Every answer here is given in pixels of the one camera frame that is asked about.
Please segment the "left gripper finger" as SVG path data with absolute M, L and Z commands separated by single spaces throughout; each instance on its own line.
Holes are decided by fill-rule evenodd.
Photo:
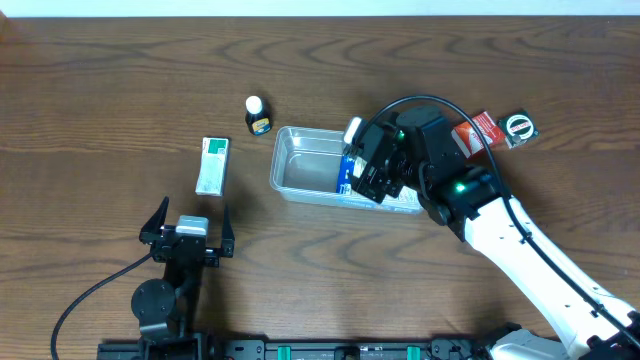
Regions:
M 221 257 L 232 258 L 235 250 L 235 235 L 230 220 L 229 208 L 224 208 L 221 230 Z
M 139 233 L 141 243 L 151 245 L 162 238 L 168 207 L 169 197 L 165 196 L 155 213 L 142 226 Z

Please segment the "blue white medicine box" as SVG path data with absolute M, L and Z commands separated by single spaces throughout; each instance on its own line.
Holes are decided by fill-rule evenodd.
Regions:
M 417 214 L 423 211 L 417 198 L 417 192 L 407 187 L 403 187 L 396 198 L 387 195 L 380 204 L 356 193 L 351 187 L 349 176 L 352 173 L 360 174 L 363 168 L 364 162 L 362 160 L 353 160 L 348 156 L 342 157 L 336 185 L 337 201 L 341 205 L 356 209 L 408 214 Z

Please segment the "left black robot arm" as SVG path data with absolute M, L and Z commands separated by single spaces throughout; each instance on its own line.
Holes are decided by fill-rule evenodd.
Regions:
M 209 220 L 182 215 L 175 225 L 165 223 L 169 199 L 164 198 L 139 234 L 151 258 L 165 266 L 161 279 L 142 283 L 133 293 L 131 309 L 141 335 L 152 342 L 182 338 L 191 332 L 203 269 L 217 268 L 234 254 L 235 236 L 229 211 L 221 226 L 221 244 L 207 245 Z

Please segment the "red white medicine box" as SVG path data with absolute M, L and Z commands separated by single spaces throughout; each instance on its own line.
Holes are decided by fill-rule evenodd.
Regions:
M 490 147 L 504 141 L 504 133 L 487 111 L 477 114 L 472 120 Z M 472 158 L 485 151 L 480 136 L 468 122 L 456 125 L 451 131 L 451 135 L 466 158 Z

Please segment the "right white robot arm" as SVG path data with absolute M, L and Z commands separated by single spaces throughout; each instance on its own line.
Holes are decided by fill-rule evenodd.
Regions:
M 528 216 L 494 172 L 469 165 L 451 123 L 434 106 L 354 117 L 343 135 L 355 161 L 351 188 L 377 203 L 403 188 L 429 217 L 494 263 L 555 331 L 498 332 L 474 355 L 486 359 L 636 359 L 639 312 L 602 288 Z

